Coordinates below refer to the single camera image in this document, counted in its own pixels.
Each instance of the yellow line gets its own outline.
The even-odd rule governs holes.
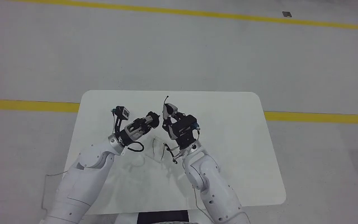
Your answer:
[[[79,103],[0,100],[0,110],[77,113]],[[358,114],[315,114],[265,111],[267,121],[358,124]]]
[[[10,1],[43,3],[43,4],[58,4],[58,5],[64,5],[64,6],[77,6],[77,7],[89,7],[89,8],[105,8],[108,10],[125,10],[125,11],[154,12],[154,13],[165,13],[165,14],[175,14],[175,15],[228,18],[228,19],[232,19],[232,20],[250,20],[250,21],[256,21],[256,22],[275,22],[275,23],[280,23],[280,24],[335,27],[335,28],[342,28],[342,29],[358,29],[358,25],[341,24],[341,23],[337,23],[337,22],[319,22],[319,21],[309,21],[309,20],[295,20],[292,18],[270,18],[270,17],[239,15],[239,14],[230,14],[230,13],[177,10],[177,9],[171,9],[171,8],[127,6],[127,5],[123,5],[123,4],[108,4],[108,3],[98,3],[98,2],[78,2],[78,1],[70,1],[70,0],[10,0]]]
[[[79,104],[74,102],[39,102],[0,100],[1,110],[52,111],[77,113]]]
[[[358,124],[358,114],[316,114],[265,111],[266,120],[280,122],[348,123]]]

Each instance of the white tabletop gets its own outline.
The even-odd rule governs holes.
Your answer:
[[[286,191],[261,102],[251,92],[88,91],[82,96],[65,170],[83,147],[100,143],[111,134],[112,108],[121,105],[130,111],[129,120],[122,123],[124,127],[149,111],[162,115],[167,95],[167,102],[180,112],[197,118],[201,144],[221,165],[222,176],[236,191],[242,206],[285,201]],[[162,162],[150,157],[153,136],[175,146],[161,124],[140,139],[144,152],[126,151],[116,156],[87,214],[196,209],[193,188],[181,159],[175,165],[168,152]],[[198,203],[204,208],[200,198]]]

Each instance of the black object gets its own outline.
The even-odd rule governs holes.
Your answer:
[[[133,143],[139,144],[139,145],[142,147],[142,149],[141,149],[141,150],[134,150],[134,149],[132,149],[132,148],[127,147],[128,150],[131,150],[132,152],[143,152],[143,150],[144,150],[144,145],[143,145],[142,143],[140,143],[140,142],[132,142],[131,144],[133,144]]]
[[[282,11],[282,14],[284,15],[284,17],[292,17],[291,12]]]
[[[189,222],[188,211],[140,212],[138,214],[137,224],[158,222]]]
[[[170,150],[168,144],[164,143],[164,148],[167,148],[167,151],[170,152],[170,155],[172,155],[173,162],[174,162],[175,164],[178,164],[178,162],[174,159],[174,154],[173,154],[173,152]]]

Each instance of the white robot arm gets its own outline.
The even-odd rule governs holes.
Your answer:
[[[115,133],[104,142],[91,144],[81,151],[56,191],[55,202],[45,224],[79,223],[97,199],[114,162],[114,156],[121,155],[125,146],[141,144],[136,140],[159,125],[159,116],[149,112],[145,118],[134,120],[120,131],[121,121],[128,120],[129,112],[118,106],[112,113],[113,116],[117,115]]]
[[[182,157],[185,174],[193,187],[200,190],[200,197],[213,222],[249,224],[235,191],[222,178],[218,164],[198,141],[200,127],[196,118],[179,112],[176,106],[164,101],[163,119],[163,129],[180,149],[179,154],[173,156],[173,162]],[[197,130],[198,139],[194,138],[193,130]]]

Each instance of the concrete floor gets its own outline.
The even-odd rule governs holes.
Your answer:
[[[355,1],[106,1],[358,23]],[[0,98],[79,102],[90,89],[252,91],[264,110],[357,114],[357,30],[0,2]],[[36,224],[76,114],[0,111],[0,220]],[[252,223],[357,223],[358,125],[268,122],[287,200]],[[50,206],[60,177],[48,181]],[[111,223],[114,216],[83,223]]]

